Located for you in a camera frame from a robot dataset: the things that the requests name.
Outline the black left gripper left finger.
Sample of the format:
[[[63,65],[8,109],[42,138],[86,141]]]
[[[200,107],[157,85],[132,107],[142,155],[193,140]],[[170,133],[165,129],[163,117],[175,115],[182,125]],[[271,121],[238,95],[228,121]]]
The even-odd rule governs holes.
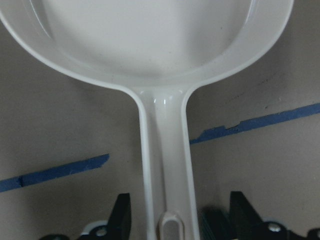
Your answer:
[[[132,226],[131,197],[129,193],[121,193],[107,223],[108,240],[128,240]]]

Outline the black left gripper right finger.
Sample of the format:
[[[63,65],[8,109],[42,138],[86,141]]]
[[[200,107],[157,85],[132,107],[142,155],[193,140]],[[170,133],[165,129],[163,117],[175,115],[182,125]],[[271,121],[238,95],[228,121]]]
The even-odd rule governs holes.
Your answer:
[[[229,202],[230,221],[238,240],[257,240],[263,220],[241,191],[232,191]]]

